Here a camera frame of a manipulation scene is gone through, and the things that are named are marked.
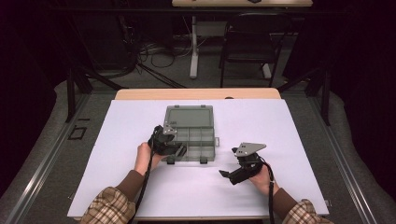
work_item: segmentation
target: plaid sleeve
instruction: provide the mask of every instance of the plaid sleeve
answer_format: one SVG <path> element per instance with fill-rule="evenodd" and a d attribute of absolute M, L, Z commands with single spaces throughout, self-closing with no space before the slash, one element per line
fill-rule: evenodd
<path fill-rule="evenodd" d="M 286 215 L 283 224 L 333 224 L 328 219 L 319 217 L 315 211 L 314 205 L 307 199 L 297 203 Z"/>
<path fill-rule="evenodd" d="M 134 212 L 134 203 L 118 189 L 108 187 L 92 201 L 80 223 L 127 223 Z"/>

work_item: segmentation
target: cable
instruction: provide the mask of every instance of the cable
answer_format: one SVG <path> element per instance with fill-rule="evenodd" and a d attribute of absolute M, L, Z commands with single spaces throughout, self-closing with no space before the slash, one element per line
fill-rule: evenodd
<path fill-rule="evenodd" d="M 187 87 L 175 82 L 174 80 L 170 79 L 169 77 L 166 77 L 163 74 L 161 74 L 159 72 L 156 72 L 156 71 L 152 70 L 149 67 L 146 67 L 142 63 L 138 63 L 137 66 L 139 66 L 143 70 L 147 71 L 150 75 L 152 75 L 153 77 L 155 77 L 156 79 L 160 80 L 161 82 L 165 83 L 166 85 L 168 85 L 170 87 L 173 87 L 173 88 L 187 88 Z"/>
<path fill-rule="evenodd" d="M 162 66 L 156 65 L 156 64 L 154 63 L 154 55 L 156 55 L 156 54 L 160 54 L 160 52 L 153 53 L 153 54 L 151 55 L 151 60 L 150 60 L 151 64 L 152 64 L 154 67 L 157 67 L 157 68 L 165 68 L 165 67 L 171 66 L 171 65 L 175 62 L 176 56 L 175 56 L 174 52 L 172 52 L 171 50 L 169 50 L 169 51 L 166 50 L 166 51 L 164 51 L 164 52 L 161 52 L 161 54 L 169 55 L 169 56 L 171 57 L 171 62 L 170 62 L 169 64 L 162 65 Z"/>
<path fill-rule="evenodd" d="M 111 78 L 116 78 L 116 77 L 124 77 L 124 76 L 130 74 L 133 71 L 134 71 L 134 68 L 127 67 L 123 71 L 120 71 L 120 72 L 118 72 L 116 74 L 112 74 L 112 75 L 104 75 L 103 73 L 98 73 L 98 74 L 100 74 L 102 77 L 105 77 L 107 79 L 111 79 Z M 89 74 L 85 74 L 85 76 L 87 78 L 94 78 L 94 77 L 91 77 Z"/>
<path fill-rule="evenodd" d="M 151 138 L 154 138 L 155 132 L 158 131 L 158 126 L 154 129 Z M 132 224 L 134 221 L 134 217 L 136 216 L 137 209 L 139 209 L 140 204 L 142 203 L 143 196 L 146 191 L 146 186 L 148 185 L 149 182 L 149 174 L 151 173 L 151 164 L 152 164 L 152 158 L 154 157 L 155 151 L 154 151 L 154 141 L 151 141 L 151 151 L 150 151 L 150 157 L 149 157 L 149 162 L 148 162 L 148 170 L 146 171 L 145 174 L 145 180 L 143 181 L 143 186 L 142 189 L 140 190 L 139 198 L 137 199 L 135 210 L 134 210 L 134 216 L 128 221 L 128 224 Z"/>
<path fill-rule="evenodd" d="M 274 220 L 274 183 L 275 183 L 275 179 L 274 179 L 274 173 L 271 169 L 271 166 L 265 161 L 265 159 L 263 159 L 262 157 L 260 157 L 263 165 L 265 165 L 268 168 L 268 175 L 270 176 L 270 192 L 268 195 L 268 209 L 269 209 L 269 213 L 270 213 L 270 222 L 271 224 L 275 223 Z"/>

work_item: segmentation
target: desk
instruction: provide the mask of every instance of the desk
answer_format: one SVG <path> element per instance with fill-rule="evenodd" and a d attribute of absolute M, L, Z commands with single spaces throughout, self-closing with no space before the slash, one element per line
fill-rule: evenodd
<path fill-rule="evenodd" d="M 234 99 L 224 100 L 225 96 Z M 134 167 L 136 147 L 149 138 L 156 125 L 163 124 L 168 105 L 213 105 L 220 145 L 215 149 L 215 161 L 208 164 L 160 163 L 151 173 L 136 220 L 268 217 L 267 199 L 249 181 L 233 186 L 219 174 L 219 170 L 239 167 L 231 148 L 241 142 L 266 144 L 259 154 L 271 163 L 279 185 L 296 200 L 309 198 L 319 214 L 329 214 L 288 107 L 276 89 L 166 89 L 118 92 L 69 217 L 82 216 L 100 190 L 117 185 Z"/>
<path fill-rule="evenodd" d="M 260 3 L 253 4 L 248 0 L 173 0 L 174 7 L 311 7 L 311 0 L 263 0 Z M 215 35 L 222 35 L 222 32 L 215 32 Z M 197 78 L 198 76 L 198 53 L 197 48 L 197 20 L 192 16 L 191 23 L 192 35 L 192 57 L 190 78 Z"/>

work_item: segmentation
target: white paper sheet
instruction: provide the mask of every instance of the white paper sheet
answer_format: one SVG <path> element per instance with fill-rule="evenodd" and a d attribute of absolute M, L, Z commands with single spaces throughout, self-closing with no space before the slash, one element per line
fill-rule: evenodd
<path fill-rule="evenodd" d="M 268 216 L 267 199 L 250 181 L 232 185 L 219 170 L 240 166 L 231 148 L 264 143 L 258 153 L 271 164 L 276 181 L 295 200 L 309 199 L 318 214 L 329 211 L 283 100 L 113 101 L 68 212 L 81 217 L 94 197 L 117 186 L 134 167 L 137 146 L 163 125 L 168 105 L 213 105 L 215 161 L 159 164 L 148 181 L 136 218 Z"/>

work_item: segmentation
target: person's left hand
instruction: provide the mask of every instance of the person's left hand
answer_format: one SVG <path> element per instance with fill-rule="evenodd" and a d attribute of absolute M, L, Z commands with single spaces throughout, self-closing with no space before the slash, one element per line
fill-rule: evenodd
<path fill-rule="evenodd" d="M 139 174 L 145 175 L 146 171 L 148 170 L 150 156 L 151 156 L 151 148 L 149 147 L 148 143 L 146 142 L 142 143 L 137 148 L 136 161 L 134 163 L 134 169 Z M 160 160 L 165 157 L 166 156 L 160 156 L 158 154 L 154 154 L 151 163 L 151 170 L 154 170 L 157 167 L 158 162 L 160 162 Z"/>
<path fill-rule="evenodd" d="M 251 183 L 264 195 L 268 196 L 270 193 L 270 175 L 268 173 L 268 168 L 264 165 L 260 172 L 255 176 L 249 178 Z M 277 183 L 274 183 L 273 195 L 279 190 Z"/>

